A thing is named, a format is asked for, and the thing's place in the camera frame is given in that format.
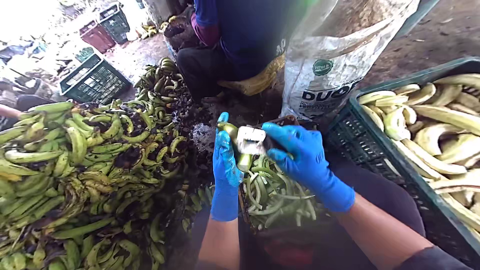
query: plastic crate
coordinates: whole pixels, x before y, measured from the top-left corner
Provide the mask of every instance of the plastic crate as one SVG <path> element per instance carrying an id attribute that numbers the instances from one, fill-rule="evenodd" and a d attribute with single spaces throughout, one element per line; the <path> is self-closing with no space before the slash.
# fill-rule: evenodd
<path id="1" fill-rule="evenodd" d="M 325 149 L 334 149 L 356 164 L 404 187 L 417 203 L 427 238 L 471 268 L 480 269 L 480 242 L 357 102 L 357 97 L 363 94 L 391 90 L 411 83 L 423 85 L 441 77 L 463 73 L 480 73 L 480 58 L 458 59 L 401 79 L 361 89 L 348 100 L 329 125 L 324 141 Z"/>
<path id="2" fill-rule="evenodd" d="M 131 85 L 107 61 L 93 54 L 60 82 L 60 95 L 78 102 L 107 104 Z"/>
<path id="3" fill-rule="evenodd" d="M 105 53 L 109 48 L 115 45 L 115 41 L 110 37 L 105 28 L 96 21 L 91 21 L 80 30 L 80 38 L 86 43 L 92 45 L 101 53 Z"/>
<path id="4" fill-rule="evenodd" d="M 130 25 L 128 25 L 127 17 L 125 17 L 118 3 L 100 12 L 98 23 L 118 44 L 128 41 L 127 32 L 130 32 Z"/>

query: green logo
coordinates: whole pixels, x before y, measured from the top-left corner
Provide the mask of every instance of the green logo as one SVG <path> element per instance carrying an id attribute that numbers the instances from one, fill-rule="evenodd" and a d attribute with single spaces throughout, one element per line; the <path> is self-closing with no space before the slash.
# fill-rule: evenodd
<path id="1" fill-rule="evenodd" d="M 313 64 L 313 74 L 317 76 L 322 76 L 330 72 L 333 67 L 333 61 L 325 60 L 325 59 L 318 59 Z"/>

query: hand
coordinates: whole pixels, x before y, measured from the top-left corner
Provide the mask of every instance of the hand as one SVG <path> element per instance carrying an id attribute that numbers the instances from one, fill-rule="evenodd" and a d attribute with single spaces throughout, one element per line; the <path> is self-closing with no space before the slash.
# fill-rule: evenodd
<path id="1" fill-rule="evenodd" d="M 355 201 L 355 191 L 328 168 L 322 134 L 302 126 L 279 126 L 264 123 L 262 129 L 290 154 L 279 149 L 267 151 L 269 158 L 289 177 L 313 191 L 333 212 L 347 212 Z"/>
<path id="2" fill-rule="evenodd" d="M 227 122 L 228 113 L 223 112 L 217 122 Z M 211 218 L 216 221 L 232 221 L 238 217 L 238 188 L 243 173 L 237 168 L 232 142 L 228 133 L 218 132 L 213 152 L 215 193 L 212 200 Z"/>

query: red plastic crate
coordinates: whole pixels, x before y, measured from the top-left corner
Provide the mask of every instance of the red plastic crate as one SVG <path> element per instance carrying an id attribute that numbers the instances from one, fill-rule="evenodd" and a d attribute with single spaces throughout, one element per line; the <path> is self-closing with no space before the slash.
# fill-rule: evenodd
<path id="1" fill-rule="evenodd" d="M 109 48 L 115 45 L 112 37 L 107 33 L 103 26 L 96 21 L 91 21 L 80 29 L 80 37 L 86 43 L 92 45 L 101 53 L 105 53 Z"/>

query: pile of plantains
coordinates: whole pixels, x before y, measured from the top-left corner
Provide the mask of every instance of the pile of plantains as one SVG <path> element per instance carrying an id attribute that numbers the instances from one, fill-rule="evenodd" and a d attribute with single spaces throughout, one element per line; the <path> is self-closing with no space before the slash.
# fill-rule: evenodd
<path id="1" fill-rule="evenodd" d="M 211 203 L 185 180 L 201 108 L 173 61 L 146 70 L 135 100 L 40 105 L 0 133 L 0 270 L 156 270 L 171 224 Z"/>

